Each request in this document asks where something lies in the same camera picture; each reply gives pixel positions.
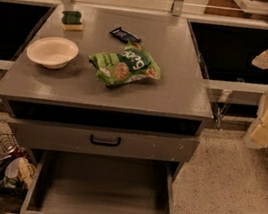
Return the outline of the grey drawer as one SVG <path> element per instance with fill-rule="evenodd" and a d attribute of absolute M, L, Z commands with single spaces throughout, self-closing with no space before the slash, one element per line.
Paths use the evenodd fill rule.
<path fill-rule="evenodd" d="M 187 162 L 198 138 L 12 118 L 8 121 L 21 146 L 82 154 Z"/>
<path fill-rule="evenodd" d="M 46 151 L 17 214 L 174 214 L 172 184 L 165 162 Z"/>

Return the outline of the grey top drawer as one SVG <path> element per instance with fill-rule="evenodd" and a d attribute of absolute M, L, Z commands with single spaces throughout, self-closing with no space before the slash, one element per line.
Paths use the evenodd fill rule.
<path fill-rule="evenodd" d="M 8 121 L 21 146 L 82 154 L 187 162 L 198 138 L 12 118 Z"/>

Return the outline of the green chip bag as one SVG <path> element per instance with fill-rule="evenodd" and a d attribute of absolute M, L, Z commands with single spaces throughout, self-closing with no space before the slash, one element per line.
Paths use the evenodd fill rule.
<path fill-rule="evenodd" d="M 96 69 L 96 78 L 107 87 L 145 78 L 161 79 L 158 64 L 140 43 L 128 42 L 122 53 L 101 52 L 88 59 Z"/>

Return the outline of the dark blue snack wrapper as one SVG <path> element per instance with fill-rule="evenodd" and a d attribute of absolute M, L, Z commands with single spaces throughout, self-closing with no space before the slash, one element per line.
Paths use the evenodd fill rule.
<path fill-rule="evenodd" d="M 123 43 L 127 43 L 128 41 L 139 43 L 141 40 L 140 38 L 137 38 L 135 35 L 131 34 L 129 31 L 126 31 L 121 27 L 116 27 L 110 32 L 110 34 Z"/>

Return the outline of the green yellow sponge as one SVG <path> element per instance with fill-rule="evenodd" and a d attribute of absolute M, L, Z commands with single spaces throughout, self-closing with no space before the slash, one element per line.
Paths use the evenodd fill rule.
<path fill-rule="evenodd" d="M 82 22 L 81 22 L 82 14 L 80 11 L 75 10 L 65 10 L 62 15 L 62 29 L 66 31 L 81 31 L 83 30 Z"/>

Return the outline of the white paper bowl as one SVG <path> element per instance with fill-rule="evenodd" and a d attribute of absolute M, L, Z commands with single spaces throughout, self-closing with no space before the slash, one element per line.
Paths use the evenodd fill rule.
<path fill-rule="evenodd" d="M 46 37 L 33 42 L 26 52 L 32 62 L 58 70 L 67 66 L 78 55 L 78 47 L 66 38 Z"/>

